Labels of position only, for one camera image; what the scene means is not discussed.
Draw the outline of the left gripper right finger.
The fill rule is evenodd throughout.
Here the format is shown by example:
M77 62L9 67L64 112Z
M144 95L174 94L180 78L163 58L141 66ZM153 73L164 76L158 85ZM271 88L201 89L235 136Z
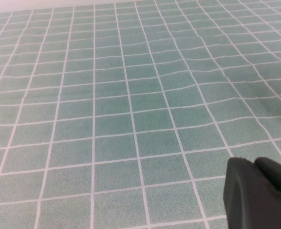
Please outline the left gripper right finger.
M258 157L254 164L281 193L281 164L267 157Z

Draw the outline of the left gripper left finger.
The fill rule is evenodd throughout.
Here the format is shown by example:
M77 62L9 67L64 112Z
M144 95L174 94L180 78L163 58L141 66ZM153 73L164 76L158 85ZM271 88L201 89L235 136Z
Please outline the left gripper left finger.
M281 229L281 193L254 162L228 160L223 202L230 229Z

